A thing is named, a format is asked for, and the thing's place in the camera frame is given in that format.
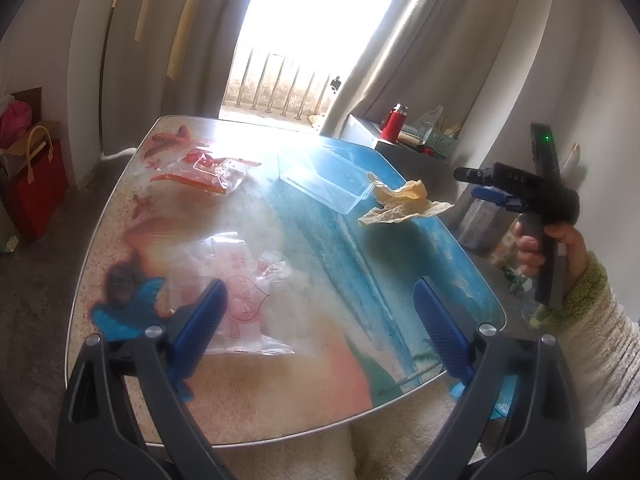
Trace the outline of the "right forearm knit sleeve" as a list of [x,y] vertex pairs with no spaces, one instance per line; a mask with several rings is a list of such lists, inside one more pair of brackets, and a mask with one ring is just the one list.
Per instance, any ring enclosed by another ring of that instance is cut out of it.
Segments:
[[530,326],[559,341],[588,426],[639,399],[639,324],[626,315],[592,252],[562,309],[539,308]]

